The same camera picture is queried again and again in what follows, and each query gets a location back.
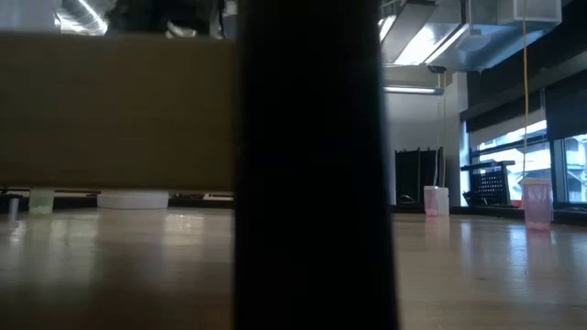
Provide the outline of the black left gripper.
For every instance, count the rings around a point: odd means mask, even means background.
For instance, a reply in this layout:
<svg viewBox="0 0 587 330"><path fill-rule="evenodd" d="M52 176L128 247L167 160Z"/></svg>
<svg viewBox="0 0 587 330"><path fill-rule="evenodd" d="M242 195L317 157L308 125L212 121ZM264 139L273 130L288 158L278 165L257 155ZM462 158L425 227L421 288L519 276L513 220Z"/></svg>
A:
<svg viewBox="0 0 587 330"><path fill-rule="evenodd" d="M218 36L223 33L225 9L226 0L116 0L105 14L105 35Z"/></svg>

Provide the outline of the pink medicine bottle white cap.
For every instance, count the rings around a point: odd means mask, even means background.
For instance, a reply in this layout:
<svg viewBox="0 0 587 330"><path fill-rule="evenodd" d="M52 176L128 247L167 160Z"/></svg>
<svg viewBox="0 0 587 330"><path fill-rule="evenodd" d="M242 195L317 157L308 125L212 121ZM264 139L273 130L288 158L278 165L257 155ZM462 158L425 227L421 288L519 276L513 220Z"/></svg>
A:
<svg viewBox="0 0 587 330"><path fill-rule="evenodd" d="M438 216L437 186L424 187L424 207L427 216Z"/></svg>
<svg viewBox="0 0 587 330"><path fill-rule="evenodd" d="M524 178L522 202L528 230L547 232L553 222L553 195L551 181Z"/></svg>

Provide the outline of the brown cardboard box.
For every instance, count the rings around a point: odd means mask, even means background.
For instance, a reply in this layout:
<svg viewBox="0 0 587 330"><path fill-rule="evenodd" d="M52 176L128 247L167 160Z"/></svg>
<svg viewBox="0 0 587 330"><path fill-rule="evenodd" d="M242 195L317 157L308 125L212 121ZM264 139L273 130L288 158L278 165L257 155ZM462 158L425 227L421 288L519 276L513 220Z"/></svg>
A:
<svg viewBox="0 0 587 330"><path fill-rule="evenodd" d="M228 192L231 41L0 32L0 186Z"/></svg>

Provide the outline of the white hexagonal plant pot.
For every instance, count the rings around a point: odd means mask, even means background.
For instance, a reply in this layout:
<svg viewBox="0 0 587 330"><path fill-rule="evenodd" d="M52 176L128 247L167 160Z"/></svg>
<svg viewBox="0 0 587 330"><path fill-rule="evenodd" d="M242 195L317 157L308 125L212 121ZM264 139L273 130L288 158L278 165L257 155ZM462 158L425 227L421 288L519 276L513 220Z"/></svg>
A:
<svg viewBox="0 0 587 330"><path fill-rule="evenodd" d="M166 209L170 195L165 191L101 191L97 206L117 210Z"/></svg>

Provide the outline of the fluorescent tube light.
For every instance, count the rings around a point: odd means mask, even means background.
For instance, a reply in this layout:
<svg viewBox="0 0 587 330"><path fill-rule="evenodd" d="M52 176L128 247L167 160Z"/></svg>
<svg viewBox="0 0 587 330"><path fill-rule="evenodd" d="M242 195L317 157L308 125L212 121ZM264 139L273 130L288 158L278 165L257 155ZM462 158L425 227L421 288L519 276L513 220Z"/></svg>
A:
<svg viewBox="0 0 587 330"><path fill-rule="evenodd" d="M442 88L400 86L400 85L384 86L383 91L387 94L442 95L444 93L444 90Z"/></svg>

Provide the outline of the black cabinet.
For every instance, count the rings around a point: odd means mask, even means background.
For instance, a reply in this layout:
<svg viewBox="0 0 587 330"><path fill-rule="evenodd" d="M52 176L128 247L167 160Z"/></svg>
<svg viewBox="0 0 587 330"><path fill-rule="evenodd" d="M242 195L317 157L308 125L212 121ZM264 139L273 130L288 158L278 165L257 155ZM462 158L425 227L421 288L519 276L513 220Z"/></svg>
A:
<svg viewBox="0 0 587 330"><path fill-rule="evenodd" d="M441 186L443 148L396 150L395 201L397 204L424 204L424 188Z"/></svg>

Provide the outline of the black perforated cart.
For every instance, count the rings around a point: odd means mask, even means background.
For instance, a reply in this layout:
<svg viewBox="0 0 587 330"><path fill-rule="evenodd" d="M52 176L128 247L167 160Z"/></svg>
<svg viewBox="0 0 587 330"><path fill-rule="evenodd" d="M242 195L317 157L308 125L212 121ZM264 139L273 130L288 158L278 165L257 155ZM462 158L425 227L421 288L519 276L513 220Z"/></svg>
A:
<svg viewBox="0 0 587 330"><path fill-rule="evenodd" d="M470 179L470 189L462 194L468 206L510 207L507 167L511 165L515 165L513 160L491 160L461 167Z"/></svg>

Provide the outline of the white ceiling box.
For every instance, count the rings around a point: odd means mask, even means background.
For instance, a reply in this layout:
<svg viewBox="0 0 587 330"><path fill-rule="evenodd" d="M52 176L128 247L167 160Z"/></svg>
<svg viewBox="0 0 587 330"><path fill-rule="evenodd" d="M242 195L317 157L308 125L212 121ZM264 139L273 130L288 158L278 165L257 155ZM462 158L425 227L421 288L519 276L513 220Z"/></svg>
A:
<svg viewBox="0 0 587 330"><path fill-rule="evenodd" d="M559 24L562 20L561 0L514 0L516 20Z"/></svg>

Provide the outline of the black window blind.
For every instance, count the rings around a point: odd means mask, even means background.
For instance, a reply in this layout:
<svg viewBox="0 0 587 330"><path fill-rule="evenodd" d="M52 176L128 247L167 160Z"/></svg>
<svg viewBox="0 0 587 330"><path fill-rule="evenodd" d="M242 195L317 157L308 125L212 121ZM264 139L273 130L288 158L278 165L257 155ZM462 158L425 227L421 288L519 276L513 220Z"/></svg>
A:
<svg viewBox="0 0 587 330"><path fill-rule="evenodd" d="M587 70L546 88L547 139L587 134Z"/></svg>

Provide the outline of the ribbed silver ventilation duct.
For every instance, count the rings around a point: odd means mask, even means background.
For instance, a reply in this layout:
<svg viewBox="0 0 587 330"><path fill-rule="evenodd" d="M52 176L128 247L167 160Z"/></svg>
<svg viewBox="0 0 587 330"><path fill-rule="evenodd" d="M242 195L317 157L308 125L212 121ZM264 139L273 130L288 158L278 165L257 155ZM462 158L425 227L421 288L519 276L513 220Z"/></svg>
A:
<svg viewBox="0 0 587 330"><path fill-rule="evenodd" d="M103 36L108 27L106 12L116 0L61 0L56 15L61 33Z"/></svg>

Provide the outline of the black shelf post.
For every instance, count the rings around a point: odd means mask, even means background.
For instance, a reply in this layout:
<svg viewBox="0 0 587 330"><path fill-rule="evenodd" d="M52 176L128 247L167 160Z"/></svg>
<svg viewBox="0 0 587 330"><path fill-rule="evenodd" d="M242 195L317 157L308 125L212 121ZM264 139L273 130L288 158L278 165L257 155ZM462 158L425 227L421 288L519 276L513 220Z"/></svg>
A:
<svg viewBox="0 0 587 330"><path fill-rule="evenodd" d="M379 0L238 0L235 330L397 330Z"/></svg>

